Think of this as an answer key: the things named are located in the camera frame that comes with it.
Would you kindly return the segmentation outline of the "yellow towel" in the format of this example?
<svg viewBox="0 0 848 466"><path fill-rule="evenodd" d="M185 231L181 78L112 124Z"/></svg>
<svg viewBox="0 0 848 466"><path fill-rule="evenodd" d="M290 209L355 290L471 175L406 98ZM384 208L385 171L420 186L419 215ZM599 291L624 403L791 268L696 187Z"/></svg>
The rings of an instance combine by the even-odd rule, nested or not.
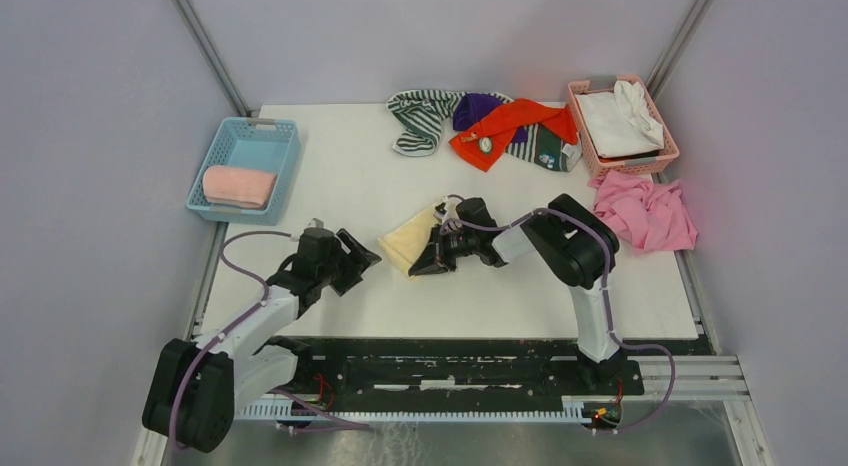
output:
<svg viewBox="0 0 848 466"><path fill-rule="evenodd" d="M431 203L402 225L377 239L378 245L390 262L407 279L412 279L409 270L424 251L432 227L439 222L435 215L439 204L439 201Z"/></svg>

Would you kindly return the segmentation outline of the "light pink towel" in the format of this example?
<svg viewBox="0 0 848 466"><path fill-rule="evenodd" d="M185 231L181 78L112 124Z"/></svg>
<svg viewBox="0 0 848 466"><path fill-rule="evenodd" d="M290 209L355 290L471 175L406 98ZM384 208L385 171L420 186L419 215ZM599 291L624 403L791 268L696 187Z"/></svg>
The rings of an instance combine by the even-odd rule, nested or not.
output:
<svg viewBox="0 0 848 466"><path fill-rule="evenodd" d="M277 175L260 170L214 165L202 175L206 200L243 209L262 209L269 201Z"/></svg>

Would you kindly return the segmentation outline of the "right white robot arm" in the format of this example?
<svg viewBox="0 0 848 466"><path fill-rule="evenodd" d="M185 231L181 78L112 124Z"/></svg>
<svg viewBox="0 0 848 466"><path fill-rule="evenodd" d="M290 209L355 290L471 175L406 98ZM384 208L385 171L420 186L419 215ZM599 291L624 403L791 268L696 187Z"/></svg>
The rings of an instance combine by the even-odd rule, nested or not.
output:
<svg viewBox="0 0 848 466"><path fill-rule="evenodd" d="M617 382L612 360L620 355L621 346L611 337L605 290L620 244L603 221L568 194L507 225L495 221L480 197L449 195L434 208L434 216L438 223L408 268L409 275L453 272L457 261L468 256L500 268L526 254L538 254L569 288L578 326L578 356L584 360L577 368L580 386L602 394Z"/></svg>

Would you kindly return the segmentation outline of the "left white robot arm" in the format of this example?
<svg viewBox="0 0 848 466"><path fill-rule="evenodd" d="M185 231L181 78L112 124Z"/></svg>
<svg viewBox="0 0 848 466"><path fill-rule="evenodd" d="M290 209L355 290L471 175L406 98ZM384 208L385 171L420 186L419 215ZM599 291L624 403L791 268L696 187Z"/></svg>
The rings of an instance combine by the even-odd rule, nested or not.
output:
<svg viewBox="0 0 848 466"><path fill-rule="evenodd" d="M194 340L173 339L162 348L141 416L145 429L172 445L203 453L216 449L237 413L285 386L293 393L313 383L311 351L279 330L317 303L325 288L343 296L380 256L347 230L305 228L296 251L262 278L221 261L259 283L258 295L223 327Z"/></svg>

